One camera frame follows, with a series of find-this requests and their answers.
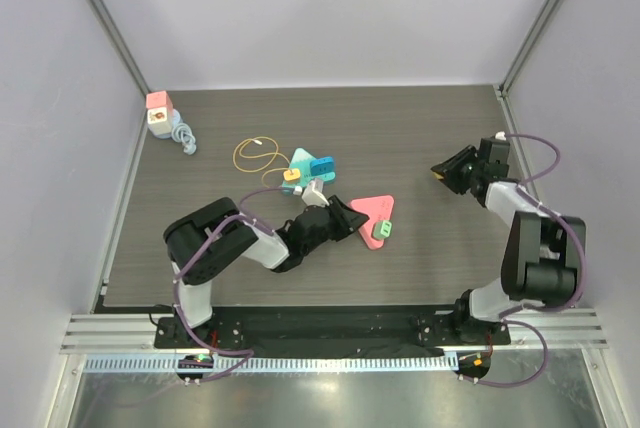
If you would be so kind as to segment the pink triangular power socket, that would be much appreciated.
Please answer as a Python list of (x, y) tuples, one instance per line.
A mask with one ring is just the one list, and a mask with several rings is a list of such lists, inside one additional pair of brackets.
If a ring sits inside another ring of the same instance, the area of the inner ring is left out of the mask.
[(359, 234), (365, 245), (370, 250), (381, 249), (386, 240), (378, 241), (372, 237), (374, 224), (381, 220), (390, 220), (392, 218), (394, 208), (394, 197), (392, 195), (380, 195), (374, 197), (356, 198), (349, 203), (349, 207), (367, 214), (369, 221), (366, 222), (359, 230)]

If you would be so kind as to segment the green usb charger plug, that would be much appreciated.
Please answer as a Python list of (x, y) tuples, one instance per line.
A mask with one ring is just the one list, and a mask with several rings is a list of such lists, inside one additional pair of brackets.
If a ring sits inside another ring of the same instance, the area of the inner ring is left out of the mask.
[(374, 224), (372, 237), (375, 240), (383, 241), (390, 237), (393, 224), (390, 220), (381, 220)]

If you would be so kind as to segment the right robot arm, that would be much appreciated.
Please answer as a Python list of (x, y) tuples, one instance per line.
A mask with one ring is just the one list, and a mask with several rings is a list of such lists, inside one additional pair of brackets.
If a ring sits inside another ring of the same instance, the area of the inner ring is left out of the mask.
[(523, 309), (559, 312), (584, 291), (586, 224), (562, 215), (531, 195), (523, 180), (509, 175), (515, 134), (498, 132), (469, 145), (431, 168), (451, 192), (471, 194), (510, 229), (499, 277), (464, 292), (445, 320), (463, 344), (480, 344)]

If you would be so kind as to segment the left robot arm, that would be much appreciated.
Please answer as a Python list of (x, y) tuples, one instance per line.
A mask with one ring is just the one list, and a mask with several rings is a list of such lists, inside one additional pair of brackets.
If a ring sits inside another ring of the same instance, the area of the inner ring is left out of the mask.
[(321, 206), (305, 207), (277, 230), (242, 211), (228, 197), (173, 222), (165, 229), (163, 241), (173, 270), (176, 337), (193, 348), (210, 340), (212, 282), (237, 259), (284, 273), (322, 244), (351, 236), (369, 220), (333, 195)]

